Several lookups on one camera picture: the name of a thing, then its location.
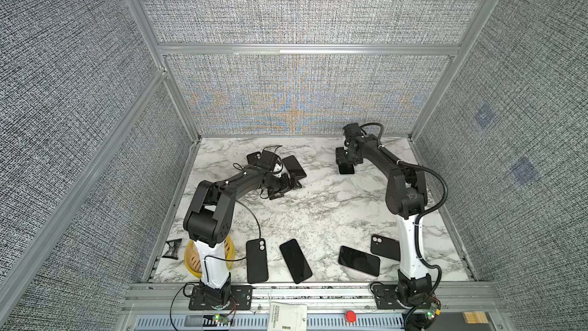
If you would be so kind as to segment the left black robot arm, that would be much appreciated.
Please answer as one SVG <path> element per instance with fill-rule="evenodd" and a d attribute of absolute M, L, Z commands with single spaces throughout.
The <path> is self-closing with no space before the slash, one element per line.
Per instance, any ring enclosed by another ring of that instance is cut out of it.
<path fill-rule="evenodd" d="M 231 295 L 231 274 L 224 243 L 231 230 L 237 200 L 259 188 L 268 192 L 269 199 L 277 199 L 301 187 L 300 178 L 295 173 L 276 176 L 272 168 L 253 165 L 244 167 L 228 179 L 199 183 L 183 228 L 198 251 L 202 267 L 199 289 L 205 297 L 225 304 Z"/>

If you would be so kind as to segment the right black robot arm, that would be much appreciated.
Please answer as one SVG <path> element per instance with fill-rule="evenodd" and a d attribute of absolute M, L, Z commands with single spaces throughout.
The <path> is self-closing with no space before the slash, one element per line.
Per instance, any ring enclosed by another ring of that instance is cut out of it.
<path fill-rule="evenodd" d="M 344 146 L 336 150 L 339 172 L 353 173 L 366 159 L 387 178 L 385 203 L 400 230 L 401 265 L 396 294 L 405 307 L 418 305 L 433 290 L 424 264 L 421 225 L 417 222 L 428 202 L 425 172 L 406 164 L 360 127 L 344 128 Z"/>

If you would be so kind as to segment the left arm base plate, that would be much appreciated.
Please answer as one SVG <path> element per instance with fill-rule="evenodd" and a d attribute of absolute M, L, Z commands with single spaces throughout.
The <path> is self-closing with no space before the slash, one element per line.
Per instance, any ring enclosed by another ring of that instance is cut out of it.
<path fill-rule="evenodd" d="M 231 293 L 226 300 L 215 300 L 201 287 L 191 292 L 188 309 L 190 311 L 229 311 L 251 310 L 253 288 L 249 285 L 231 286 Z"/>

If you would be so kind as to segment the black phone screen up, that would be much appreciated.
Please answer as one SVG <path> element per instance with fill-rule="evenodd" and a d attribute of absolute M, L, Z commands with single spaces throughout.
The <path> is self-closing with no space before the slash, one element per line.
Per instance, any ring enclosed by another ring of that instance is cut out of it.
<path fill-rule="evenodd" d="M 335 149 L 335 162 L 340 175 L 353 175 L 355 173 L 354 163 L 347 158 L 347 151 L 344 147 Z"/>

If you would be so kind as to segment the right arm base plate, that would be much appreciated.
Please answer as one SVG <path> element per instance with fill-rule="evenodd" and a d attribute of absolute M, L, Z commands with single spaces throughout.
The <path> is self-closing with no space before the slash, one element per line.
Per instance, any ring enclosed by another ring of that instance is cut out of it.
<path fill-rule="evenodd" d="M 379 310 L 402 310 L 404 306 L 398 300 L 395 283 L 374 282 L 369 285 L 376 306 Z"/>

